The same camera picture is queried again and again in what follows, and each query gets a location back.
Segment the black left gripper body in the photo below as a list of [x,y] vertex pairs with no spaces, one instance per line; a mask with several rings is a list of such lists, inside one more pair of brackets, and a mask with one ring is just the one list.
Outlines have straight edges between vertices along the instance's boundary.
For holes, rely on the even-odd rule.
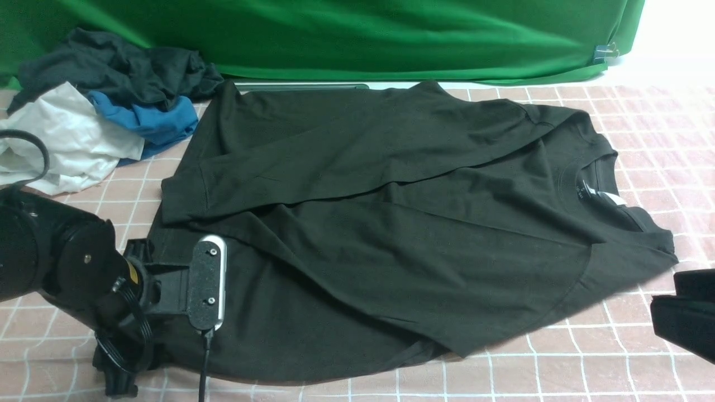
[[128,255],[113,251],[102,260],[92,285],[93,366],[104,375],[104,393],[111,399],[134,399],[143,372],[193,366],[193,356],[182,351],[193,345],[188,268],[155,263],[150,240],[129,245]]

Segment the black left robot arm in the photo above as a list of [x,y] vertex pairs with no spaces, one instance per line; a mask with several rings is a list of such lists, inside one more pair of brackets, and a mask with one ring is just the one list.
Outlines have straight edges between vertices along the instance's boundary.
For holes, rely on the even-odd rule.
[[148,239],[116,249],[109,219],[28,193],[2,190],[2,301],[37,293],[94,332],[93,366],[112,399],[133,399],[136,377],[166,363],[163,322],[184,314],[187,261],[154,260]]

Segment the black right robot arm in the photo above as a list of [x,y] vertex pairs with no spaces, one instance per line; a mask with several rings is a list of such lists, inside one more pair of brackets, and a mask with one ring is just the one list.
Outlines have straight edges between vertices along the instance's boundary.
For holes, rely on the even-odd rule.
[[673,275],[674,295],[653,297],[654,333],[714,364],[714,269]]

